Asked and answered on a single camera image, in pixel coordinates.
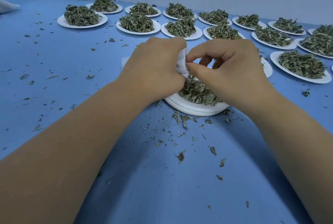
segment white cloth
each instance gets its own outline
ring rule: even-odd
[[[180,51],[180,53],[178,54],[178,61],[177,61],[177,68],[176,68],[177,73],[183,75],[185,78],[187,78],[189,76],[189,71],[186,69],[186,66],[185,66],[185,58],[188,53],[189,53],[189,50],[187,48],[182,49]],[[124,66],[129,58],[130,57],[122,58],[122,68],[124,68]]]
[[[13,4],[4,0],[0,0],[0,14],[11,12],[18,9],[19,5]]]

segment pile of dried leaves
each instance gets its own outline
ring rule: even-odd
[[[154,30],[152,20],[143,14],[132,13],[130,15],[122,16],[119,21],[120,26],[129,31],[143,33]]]
[[[95,0],[90,8],[97,12],[113,12],[118,9],[118,6],[113,0]]]
[[[303,33],[302,25],[297,25],[297,20],[293,21],[292,19],[279,17],[279,20],[274,23],[274,27],[292,33]]]
[[[138,2],[134,7],[130,8],[132,13],[139,13],[142,15],[155,15],[158,13],[156,9],[154,9],[151,5],[144,2]]]
[[[168,22],[165,28],[170,34],[178,37],[189,37],[196,32],[194,20],[190,16],[179,19],[176,22]]]
[[[222,102],[204,83],[192,75],[185,80],[184,87],[178,93],[193,103],[214,106]]]
[[[299,44],[312,52],[333,57],[333,36],[315,32]]]
[[[96,14],[93,10],[86,6],[73,5],[67,5],[64,16],[70,25],[75,26],[89,26],[98,24],[100,22],[100,18],[102,18],[100,15]]]
[[[228,24],[218,24],[217,26],[212,26],[207,29],[207,33],[211,38],[217,39],[242,39],[242,37],[238,34],[238,30],[232,29]]]
[[[292,73],[309,79],[321,79],[324,76],[325,65],[313,54],[284,52],[279,57],[279,64]]]
[[[314,32],[318,33],[324,33],[330,36],[333,36],[333,25],[322,25],[318,29],[316,29]]]
[[[229,14],[225,10],[213,10],[212,12],[200,12],[199,16],[212,24],[219,24],[228,19]]]
[[[176,18],[184,18],[190,16],[191,18],[194,17],[194,13],[191,9],[187,9],[185,6],[181,5],[180,3],[169,3],[169,7],[165,9],[165,12],[172,17]]]
[[[259,22],[259,16],[257,14],[253,14],[250,16],[240,16],[237,19],[237,23],[252,29],[258,27],[258,22]]]
[[[273,30],[271,28],[261,28],[258,26],[255,31],[257,37],[268,44],[277,46],[287,46],[290,45],[294,39],[291,39],[286,33]]]

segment person's left hand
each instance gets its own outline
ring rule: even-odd
[[[182,37],[151,37],[137,46],[117,81],[148,104],[177,93],[185,83],[176,72],[178,54],[184,48]]]

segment forearm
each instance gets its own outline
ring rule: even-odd
[[[333,137],[281,95],[248,114],[316,224],[333,223]]]
[[[3,159],[3,223],[73,223],[107,155],[146,105],[111,83]]]

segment blue table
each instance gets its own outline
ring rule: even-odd
[[[31,131],[36,125],[47,127],[74,104],[115,80],[121,59],[150,37],[120,32],[115,23],[124,11],[108,15],[106,24],[91,29],[67,29],[57,24],[67,4],[85,5],[91,0],[8,1],[21,7],[0,16],[0,159],[38,134]],[[116,3],[124,8],[133,4]],[[163,15],[155,20],[160,24],[168,21]],[[199,20],[196,25],[208,27]],[[302,25],[306,30],[318,27]],[[275,51],[254,41],[250,31],[233,28],[265,51],[264,57]],[[152,36],[166,37],[161,32]],[[109,38],[115,42],[104,43]],[[188,48],[204,41],[205,37],[188,41]],[[320,59],[331,67],[332,60]],[[302,81],[268,61],[274,70],[269,78],[274,87],[333,133],[333,83]],[[24,74],[30,76],[20,80]],[[95,77],[86,79],[88,74]],[[47,79],[52,75],[58,77]],[[308,88],[311,94],[304,97],[301,91]],[[133,121],[111,151],[75,223],[312,223],[247,116],[231,108],[227,117],[232,124],[221,115],[210,117],[213,124],[206,124],[206,118],[198,118],[197,123],[188,121],[186,135],[178,137],[185,129],[172,119],[173,113],[162,101],[150,105]],[[164,143],[157,147],[159,139]],[[208,146],[215,147],[217,156]],[[185,159],[178,165],[175,155],[184,150]],[[223,158],[225,166],[219,167]]]

